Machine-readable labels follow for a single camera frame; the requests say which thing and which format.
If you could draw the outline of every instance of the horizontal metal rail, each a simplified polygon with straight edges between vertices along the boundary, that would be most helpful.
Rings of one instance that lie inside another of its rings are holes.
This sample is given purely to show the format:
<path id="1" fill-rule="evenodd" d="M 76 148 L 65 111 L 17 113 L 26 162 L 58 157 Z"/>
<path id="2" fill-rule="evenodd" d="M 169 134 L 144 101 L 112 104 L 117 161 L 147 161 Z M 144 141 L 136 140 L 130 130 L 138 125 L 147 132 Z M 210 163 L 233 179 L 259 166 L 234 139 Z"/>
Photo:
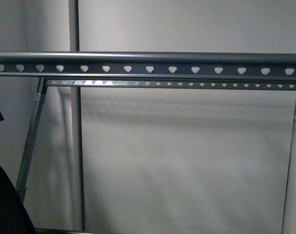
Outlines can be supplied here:
<path id="1" fill-rule="evenodd" d="M 0 76 L 48 86 L 296 90 L 296 54 L 1 53 Z"/>

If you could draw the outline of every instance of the metal rack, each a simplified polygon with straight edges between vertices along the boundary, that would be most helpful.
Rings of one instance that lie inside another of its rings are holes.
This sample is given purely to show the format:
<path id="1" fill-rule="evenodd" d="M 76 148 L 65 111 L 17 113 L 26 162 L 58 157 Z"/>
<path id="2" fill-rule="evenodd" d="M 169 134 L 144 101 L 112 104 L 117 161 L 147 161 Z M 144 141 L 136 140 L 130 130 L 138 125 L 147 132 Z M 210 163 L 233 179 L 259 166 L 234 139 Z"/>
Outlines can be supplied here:
<path id="1" fill-rule="evenodd" d="M 296 54 L 9 52 L 0 76 L 39 78 L 16 184 L 23 201 L 48 86 L 296 91 Z"/>

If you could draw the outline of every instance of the metal bracket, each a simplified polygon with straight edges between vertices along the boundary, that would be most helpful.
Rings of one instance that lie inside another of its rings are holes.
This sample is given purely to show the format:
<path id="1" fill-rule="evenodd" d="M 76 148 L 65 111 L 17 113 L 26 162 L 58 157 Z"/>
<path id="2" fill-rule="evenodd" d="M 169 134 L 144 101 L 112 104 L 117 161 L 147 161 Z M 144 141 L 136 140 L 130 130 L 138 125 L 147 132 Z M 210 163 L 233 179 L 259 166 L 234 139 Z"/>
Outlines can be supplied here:
<path id="1" fill-rule="evenodd" d="M 27 183 L 27 178 L 29 174 L 29 168 L 30 168 L 33 148 L 35 145 L 42 106 L 45 101 L 46 91 L 47 91 L 46 78 L 40 78 L 37 86 L 37 93 L 35 96 L 33 112 L 32 112 L 30 123 L 29 123 L 27 139 L 26 139 L 25 148 L 23 151 L 18 178 L 16 182 L 16 190 L 22 202 L 24 201 L 26 190 L 27 190 L 26 183 Z"/>

